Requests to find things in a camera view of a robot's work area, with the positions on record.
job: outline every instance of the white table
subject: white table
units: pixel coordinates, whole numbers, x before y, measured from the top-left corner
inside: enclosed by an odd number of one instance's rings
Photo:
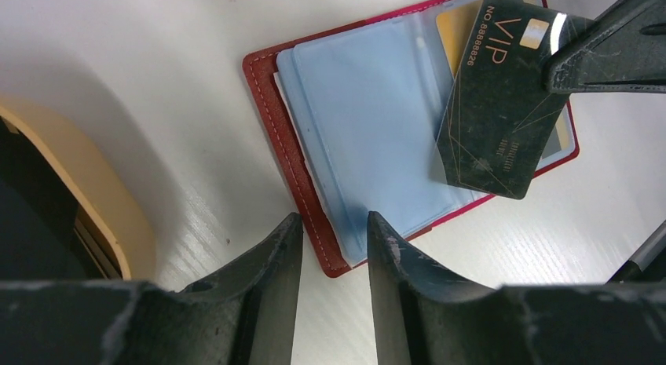
[[[0,91],[73,119],[109,157],[178,290],[295,210],[240,70],[251,51],[422,0],[0,0]],[[616,0],[549,0],[596,17]],[[572,98],[580,157],[520,202],[415,240],[479,283],[600,283],[666,218],[666,96]],[[376,363],[367,267],[338,279],[306,241],[293,363]]]

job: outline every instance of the red leather edge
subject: red leather edge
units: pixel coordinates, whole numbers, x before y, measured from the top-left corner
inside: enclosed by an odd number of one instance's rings
[[[280,92],[273,79],[273,74],[277,72],[276,58],[277,54],[285,49],[290,49],[299,43],[307,42],[313,39],[322,38],[328,35],[337,34],[342,31],[348,31],[366,24],[373,24],[382,20],[388,20],[396,16],[403,16],[409,13],[420,12],[432,6],[439,5],[448,0],[428,0],[416,5],[410,5],[403,9],[389,12],[380,16],[375,16],[367,20],[358,21],[346,26],[337,27],[308,37],[296,39],[291,42],[282,43],[277,46],[262,49],[250,53],[243,59],[243,73],[252,92],[254,102],[257,104],[259,115],[262,118],[264,127],[269,136],[276,158],[280,164],[287,185],[294,197],[298,211],[303,215],[303,223],[312,242],[317,260],[326,276],[335,278],[347,273],[352,268],[342,257],[342,252],[335,238],[333,227],[328,221],[326,214],[321,206],[319,198],[314,188],[313,180],[306,168],[306,160],[302,149],[298,144],[298,138],[294,126],[291,123],[287,108],[280,97]],[[546,0],[543,0],[544,6],[547,6]],[[546,166],[535,173],[535,177],[560,166],[561,164],[575,159],[579,152],[578,136],[576,127],[573,125],[573,140],[575,144],[574,152],[568,157]],[[482,203],[489,201],[493,196],[486,196],[463,208],[452,212],[439,220],[436,220],[431,226],[411,235],[407,240],[412,240],[420,235],[429,232],[432,227],[445,223],[455,217],[464,214]],[[358,264],[357,268],[365,264],[365,261]]]

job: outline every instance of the card chip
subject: card chip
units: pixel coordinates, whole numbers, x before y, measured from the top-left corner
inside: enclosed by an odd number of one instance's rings
[[[522,35],[520,45],[530,49],[539,49],[541,41],[543,41],[543,37],[546,35],[549,26],[550,24],[548,22],[532,18],[529,23],[527,23],[527,28]]]

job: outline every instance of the wallet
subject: wallet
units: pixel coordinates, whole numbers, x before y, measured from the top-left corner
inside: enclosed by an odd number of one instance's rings
[[[324,272],[366,258],[369,210],[413,239],[491,199],[441,183],[436,148],[479,0],[429,0],[248,55],[243,71]],[[545,0],[524,0],[545,5]],[[537,175],[577,156],[569,107]]]

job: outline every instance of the tabletop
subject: tabletop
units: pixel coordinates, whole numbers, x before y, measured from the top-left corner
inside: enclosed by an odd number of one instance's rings
[[[161,287],[263,239],[295,204],[244,81],[255,50],[423,0],[0,0],[0,91],[97,143],[151,221]],[[595,18],[616,0],[548,0]],[[572,96],[580,156],[413,243],[502,284],[603,283],[666,218],[666,96]],[[368,269],[337,279],[306,240],[292,363],[376,363]]]

